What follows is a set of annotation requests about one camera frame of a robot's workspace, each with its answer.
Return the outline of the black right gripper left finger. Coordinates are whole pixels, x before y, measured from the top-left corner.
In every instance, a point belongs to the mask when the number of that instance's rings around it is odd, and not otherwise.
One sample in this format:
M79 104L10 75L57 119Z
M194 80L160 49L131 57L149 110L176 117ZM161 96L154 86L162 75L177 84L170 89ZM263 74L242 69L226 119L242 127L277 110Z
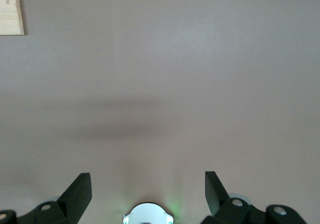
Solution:
M90 173L81 173L56 201L44 202L18 217L0 210L0 224L78 224L92 200Z

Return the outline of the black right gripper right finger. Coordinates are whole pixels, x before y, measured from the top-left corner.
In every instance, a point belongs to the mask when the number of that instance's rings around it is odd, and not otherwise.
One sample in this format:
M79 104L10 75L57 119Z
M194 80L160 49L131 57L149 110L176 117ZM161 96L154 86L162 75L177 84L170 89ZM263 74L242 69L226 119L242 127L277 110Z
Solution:
M244 199L230 197L214 171L205 172L205 198L211 215L200 224L307 224L288 206L269 205L263 212Z

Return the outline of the wooden cutting board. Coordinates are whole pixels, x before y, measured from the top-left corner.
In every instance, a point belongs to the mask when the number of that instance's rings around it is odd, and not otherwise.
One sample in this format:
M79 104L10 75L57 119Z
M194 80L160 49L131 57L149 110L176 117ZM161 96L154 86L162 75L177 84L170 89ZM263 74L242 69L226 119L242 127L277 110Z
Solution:
M20 0L0 0L0 36L22 36L24 32Z

